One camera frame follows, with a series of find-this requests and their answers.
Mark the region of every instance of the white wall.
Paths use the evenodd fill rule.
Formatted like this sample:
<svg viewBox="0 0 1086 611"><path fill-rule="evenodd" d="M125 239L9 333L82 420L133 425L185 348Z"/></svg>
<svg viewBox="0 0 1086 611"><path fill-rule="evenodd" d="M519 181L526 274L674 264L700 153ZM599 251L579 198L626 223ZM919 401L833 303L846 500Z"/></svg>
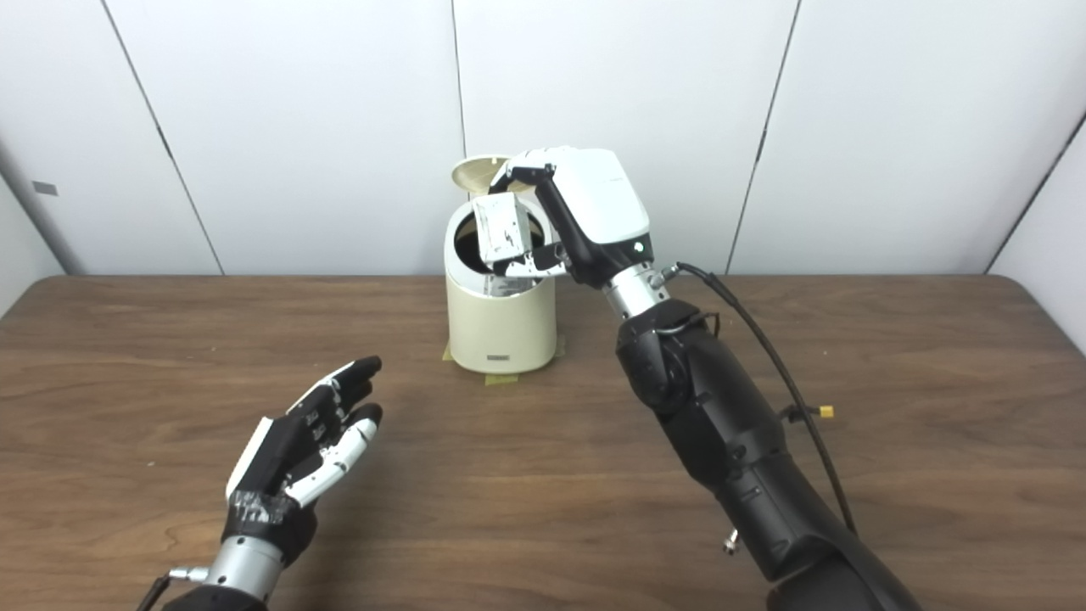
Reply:
<svg viewBox="0 0 1086 611"><path fill-rule="evenodd" d="M992 266L1018 280L1086 353L1086 130L1081 130Z"/></svg>
<svg viewBox="0 0 1086 611"><path fill-rule="evenodd" d="M31 283L63 272L8 183L0 179L0 317Z"/></svg>
<svg viewBox="0 0 1086 611"><path fill-rule="evenodd" d="M1086 110L1086 2L799 11L732 272L978 272Z"/></svg>
<svg viewBox="0 0 1086 611"><path fill-rule="evenodd" d="M109 0L228 273L439 271L452 5Z"/></svg>
<svg viewBox="0 0 1086 611"><path fill-rule="evenodd" d="M614 149L657 256L723 270L794 1L454 4L468 154Z"/></svg>
<svg viewBox="0 0 1086 611"><path fill-rule="evenodd" d="M808 0L741 216L795 0L105 2L194 207L103 5L0 3L0 170L76 271L438 271L450 167L563 143L661 260L980 271L1086 110L1086 3Z"/></svg>
<svg viewBox="0 0 1086 611"><path fill-rule="evenodd" d="M73 271L219 272L99 2L0 2L0 166Z"/></svg>

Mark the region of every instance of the tape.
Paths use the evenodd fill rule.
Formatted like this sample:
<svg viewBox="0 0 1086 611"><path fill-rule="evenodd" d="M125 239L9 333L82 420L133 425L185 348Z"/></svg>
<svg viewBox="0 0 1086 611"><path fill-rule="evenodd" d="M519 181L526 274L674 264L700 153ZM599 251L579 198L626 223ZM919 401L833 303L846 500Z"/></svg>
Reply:
<svg viewBox="0 0 1086 611"><path fill-rule="evenodd" d="M520 377L517 374L496 375L489 373L483 381L483 386L497 386L498 384L515 384Z"/></svg>

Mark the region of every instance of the robotic hand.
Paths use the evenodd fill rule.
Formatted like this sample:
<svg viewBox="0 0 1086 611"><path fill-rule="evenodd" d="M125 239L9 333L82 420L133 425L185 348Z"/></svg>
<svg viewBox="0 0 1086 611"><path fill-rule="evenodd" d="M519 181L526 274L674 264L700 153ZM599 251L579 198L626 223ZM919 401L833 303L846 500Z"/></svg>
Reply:
<svg viewBox="0 0 1086 611"><path fill-rule="evenodd" d="M490 200L476 205L477 215L515 205L516 195L506 192L515 181L535 188L560 242L496 256L501 251L487 244L502 243L515 228L501 222L513 215L493 214L478 218L489 233L480 239L483 260L497 275L568 270L578 282L604 291L623 320L616 354L634 394L653 410L690 475L723 507L762 575L775 583L770 611L919 610L800 473L780 416L709 332L709 316L669 296L664 287L669 277L696 268L652 267L648 215L615 153L561 147L512 157L494 176L491 194L484 195ZM700 275L725 294L719 279ZM740 314L747 319L745 310ZM771 357L778 362L775 353ZM791 379L786 382L799 397ZM800 400L797 408L806 410Z"/></svg>
<svg viewBox="0 0 1086 611"><path fill-rule="evenodd" d="M267 611L279 574L313 542L314 506L358 460L381 422L362 405L381 360L350 362L323 378L286 416L262 419L226 485L222 547L210 568L177 568L155 581L148 611L172 580L200 586L163 611Z"/></svg>

